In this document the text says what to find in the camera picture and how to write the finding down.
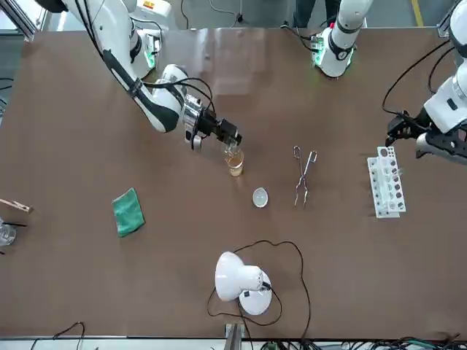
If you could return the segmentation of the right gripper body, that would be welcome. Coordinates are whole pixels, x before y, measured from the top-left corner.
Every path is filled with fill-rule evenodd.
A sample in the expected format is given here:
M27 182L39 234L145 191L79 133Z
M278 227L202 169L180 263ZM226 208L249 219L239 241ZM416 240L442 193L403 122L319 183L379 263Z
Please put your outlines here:
M204 109L198 119L198 132L201 138L205 139L213 133L218 139L224 139L225 132L221 127L223 123L224 119L217 119L216 113L211 109Z

